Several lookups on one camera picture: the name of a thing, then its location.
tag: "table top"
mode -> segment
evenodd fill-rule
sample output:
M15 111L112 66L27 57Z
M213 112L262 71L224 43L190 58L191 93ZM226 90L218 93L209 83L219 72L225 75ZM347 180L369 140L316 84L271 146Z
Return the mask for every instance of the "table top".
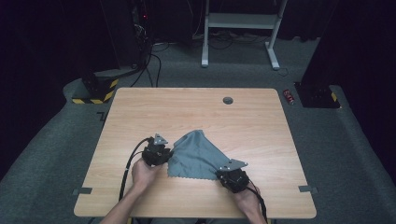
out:
M79 194L75 214L104 217L118 202L125 165L141 140L159 133L173 148L193 130L203 130L228 158L248 163L243 170L260 188L269 218L316 215L310 192L299 191L307 183L277 92L225 88L118 89L82 186L92 192ZM131 186L128 174L125 188ZM131 215L243 217L230 194L217 180L169 177L166 163Z

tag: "gray carpet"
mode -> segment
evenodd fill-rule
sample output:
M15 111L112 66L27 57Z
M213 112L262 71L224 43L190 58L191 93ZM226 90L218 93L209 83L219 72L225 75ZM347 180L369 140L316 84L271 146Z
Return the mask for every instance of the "gray carpet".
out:
M396 223L396 190L356 121L340 87L331 86L342 108L303 108L294 81L300 81L317 41L277 40L282 67L273 71L262 42L209 50L209 67L201 67L201 48L171 45L155 52L162 60L159 87L273 88L280 96L290 89L295 105L282 105L308 184L318 188L313 219L279 219L283 223ZM212 42L213 45L224 43ZM164 49L165 45L154 50ZM159 63L148 69L155 79ZM137 75L123 77L128 87ZM103 122L105 105L74 105L79 80L64 87L68 103L31 141L0 183L0 223L88 223L76 217L77 196ZM135 84L149 87L145 73Z

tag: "white stand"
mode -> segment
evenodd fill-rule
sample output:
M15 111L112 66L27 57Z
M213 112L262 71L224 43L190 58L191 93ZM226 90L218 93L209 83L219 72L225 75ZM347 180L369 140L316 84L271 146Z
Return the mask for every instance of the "white stand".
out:
M209 66L209 27L223 28L248 28L248 29L268 29L273 30L270 42L265 42L271 65L274 70L279 69L279 63L274 52L276 35L282 22L283 12L288 0L282 0L279 12L276 15L256 15L256 14L230 14L230 13L209 13L209 0L206 0L205 9L205 36L202 50L202 67Z

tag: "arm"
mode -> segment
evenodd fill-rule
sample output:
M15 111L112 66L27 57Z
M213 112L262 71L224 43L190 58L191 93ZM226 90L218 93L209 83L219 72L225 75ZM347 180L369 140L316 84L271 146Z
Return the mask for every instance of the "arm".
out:
M254 186L251 183L249 183L247 186L251 189L254 189ZM251 224L267 224L264 217L262 216L259 200L253 192L245 189L239 193L235 193L233 198L239 210L241 210L245 216L247 216L247 219Z
M121 201L110 210L101 223L126 223L135 202L149 188L161 168L161 165L149 167L142 159L135 162L132 170L133 186L126 192Z

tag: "hand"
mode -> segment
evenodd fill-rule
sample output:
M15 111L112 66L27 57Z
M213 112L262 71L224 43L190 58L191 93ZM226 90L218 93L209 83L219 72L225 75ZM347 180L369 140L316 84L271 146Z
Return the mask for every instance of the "hand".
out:
M133 188L140 189L141 192L145 191L152 184L162 167L162 165L150 167L143 159L136 161L132 168Z
M260 194L260 189L257 187L255 188L252 183L248 183L247 186L251 189L257 189L257 192ZM250 223L266 223L262 216L259 199L253 192L245 189L239 193L235 193L233 195L233 199L235 200L239 210L247 216Z

